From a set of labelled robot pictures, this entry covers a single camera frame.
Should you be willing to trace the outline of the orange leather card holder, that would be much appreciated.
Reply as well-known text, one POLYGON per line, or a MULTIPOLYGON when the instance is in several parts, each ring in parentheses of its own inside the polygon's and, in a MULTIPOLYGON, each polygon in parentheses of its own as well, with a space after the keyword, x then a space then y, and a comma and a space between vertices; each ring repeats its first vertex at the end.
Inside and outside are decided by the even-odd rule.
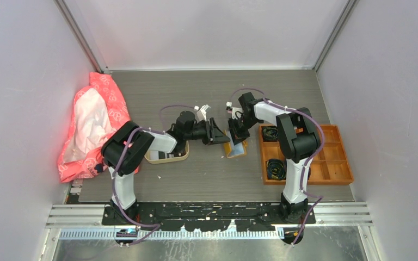
POLYGON ((223 144, 227 158, 236 158, 247 155, 248 142, 246 140, 234 145, 232 141, 223 144))

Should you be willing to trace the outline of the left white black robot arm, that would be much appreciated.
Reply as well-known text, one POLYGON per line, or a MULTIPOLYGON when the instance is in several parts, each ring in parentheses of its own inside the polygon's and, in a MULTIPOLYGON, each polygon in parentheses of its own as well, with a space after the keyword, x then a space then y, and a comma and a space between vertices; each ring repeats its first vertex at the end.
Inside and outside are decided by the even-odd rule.
POLYGON ((104 163, 113 181, 112 207, 116 218, 125 225, 137 217, 134 172, 148 151, 178 154, 187 141, 200 140, 204 145, 223 144, 230 138, 217 126, 214 118, 197 120, 193 112, 183 111, 167 131, 157 131, 125 122, 101 148, 104 163))

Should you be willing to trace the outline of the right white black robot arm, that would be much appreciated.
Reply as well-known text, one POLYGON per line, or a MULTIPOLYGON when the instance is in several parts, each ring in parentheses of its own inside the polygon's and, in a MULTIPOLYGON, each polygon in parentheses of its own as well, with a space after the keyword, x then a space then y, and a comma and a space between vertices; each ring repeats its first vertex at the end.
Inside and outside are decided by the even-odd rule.
POLYGON ((279 147, 285 162, 286 183, 281 193, 279 213, 287 223, 296 222, 308 208, 306 193, 310 163, 320 152, 322 129, 311 117, 308 108, 292 109, 271 100, 256 99, 251 92, 239 99, 239 107, 231 101, 226 104, 230 114, 228 131, 233 145, 250 136, 249 130, 257 123, 268 122, 276 126, 279 147))

